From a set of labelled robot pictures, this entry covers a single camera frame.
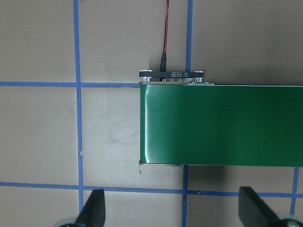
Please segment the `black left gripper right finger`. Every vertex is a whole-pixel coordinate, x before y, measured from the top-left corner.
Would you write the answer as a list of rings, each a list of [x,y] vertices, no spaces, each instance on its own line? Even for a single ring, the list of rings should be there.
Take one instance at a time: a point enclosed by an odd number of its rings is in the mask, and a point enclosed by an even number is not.
[[[275,227],[281,219],[248,186],[239,188],[238,215],[244,227]]]

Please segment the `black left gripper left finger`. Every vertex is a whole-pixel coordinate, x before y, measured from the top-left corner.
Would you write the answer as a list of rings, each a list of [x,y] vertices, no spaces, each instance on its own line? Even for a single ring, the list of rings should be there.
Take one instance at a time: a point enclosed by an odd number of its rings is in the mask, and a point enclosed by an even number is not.
[[[105,224],[105,195],[103,189],[93,190],[75,221],[77,227],[103,227]]]

